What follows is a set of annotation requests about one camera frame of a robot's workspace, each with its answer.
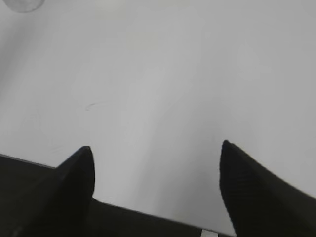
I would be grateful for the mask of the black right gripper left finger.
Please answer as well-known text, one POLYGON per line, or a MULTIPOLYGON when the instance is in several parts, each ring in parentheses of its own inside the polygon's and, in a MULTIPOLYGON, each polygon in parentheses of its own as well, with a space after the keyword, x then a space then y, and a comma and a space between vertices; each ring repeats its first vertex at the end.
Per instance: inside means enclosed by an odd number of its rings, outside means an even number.
POLYGON ((94 192, 89 146, 31 184, 0 198, 2 237, 82 237, 94 192))

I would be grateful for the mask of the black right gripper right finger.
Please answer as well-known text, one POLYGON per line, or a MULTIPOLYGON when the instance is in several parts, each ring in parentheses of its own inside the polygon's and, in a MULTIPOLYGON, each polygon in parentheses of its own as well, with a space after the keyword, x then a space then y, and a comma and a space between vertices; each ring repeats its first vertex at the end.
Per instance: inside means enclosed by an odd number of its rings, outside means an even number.
POLYGON ((316 200, 225 140, 219 188, 238 237, 314 237, 316 200))

